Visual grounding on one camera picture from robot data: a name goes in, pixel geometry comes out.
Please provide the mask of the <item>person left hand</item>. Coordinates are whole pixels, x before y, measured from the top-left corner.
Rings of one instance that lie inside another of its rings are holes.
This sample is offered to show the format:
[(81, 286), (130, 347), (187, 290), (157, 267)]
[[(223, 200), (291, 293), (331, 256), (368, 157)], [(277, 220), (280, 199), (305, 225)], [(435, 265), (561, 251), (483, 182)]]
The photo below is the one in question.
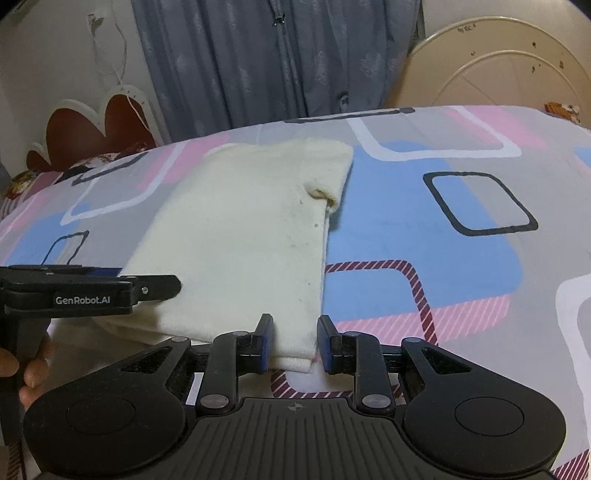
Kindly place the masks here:
[(0, 352), (0, 377), (10, 378), (21, 373), (23, 384), (19, 389), (19, 400), (28, 409), (43, 393), (43, 383), (49, 375), (48, 360), (54, 351), (51, 337), (45, 334), (36, 356), (21, 367), (16, 357), (5, 349)]

